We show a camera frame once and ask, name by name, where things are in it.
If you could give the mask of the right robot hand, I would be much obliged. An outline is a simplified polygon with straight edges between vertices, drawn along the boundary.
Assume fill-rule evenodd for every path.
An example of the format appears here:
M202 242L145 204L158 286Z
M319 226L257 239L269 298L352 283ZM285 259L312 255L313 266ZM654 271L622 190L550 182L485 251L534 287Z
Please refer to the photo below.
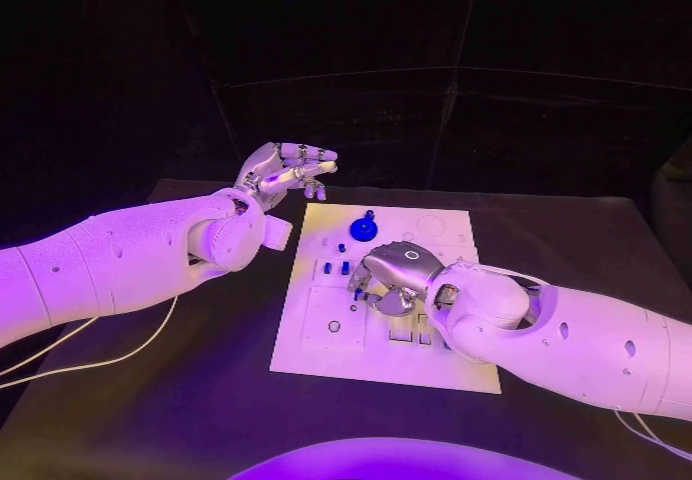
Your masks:
M409 241L375 247L354 270L348 291L383 315L406 317L424 301L446 266L435 254Z

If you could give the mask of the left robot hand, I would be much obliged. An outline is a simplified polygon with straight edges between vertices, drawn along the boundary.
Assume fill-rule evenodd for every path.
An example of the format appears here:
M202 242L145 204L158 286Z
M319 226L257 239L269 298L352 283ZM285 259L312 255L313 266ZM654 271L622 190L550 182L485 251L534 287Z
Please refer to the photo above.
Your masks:
M269 211L293 189L302 189L308 199L325 201L326 186L318 176L336 170L336 152L306 144L269 142L247 158L234 188Z

